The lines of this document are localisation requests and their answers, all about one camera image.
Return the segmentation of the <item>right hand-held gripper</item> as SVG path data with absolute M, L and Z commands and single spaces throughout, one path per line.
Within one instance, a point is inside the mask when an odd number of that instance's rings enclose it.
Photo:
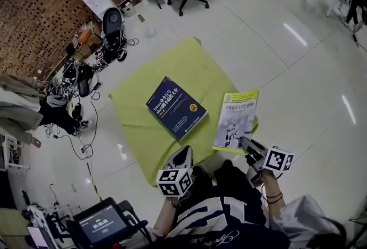
M 247 137 L 240 138 L 240 146 L 250 158 L 246 173 L 247 181 L 253 188 L 261 185 L 261 173 L 264 170 L 272 172 L 287 172 L 294 160 L 294 153 L 279 149 L 278 147 L 266 148 L 255 140 Z

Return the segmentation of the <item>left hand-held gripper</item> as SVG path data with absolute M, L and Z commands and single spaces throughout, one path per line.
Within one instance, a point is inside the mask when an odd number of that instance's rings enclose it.
M 158 171 L 156 184 L 165 197 L 183 197 L 193 184 L 193 149 L 186 145 L 172 154 Z

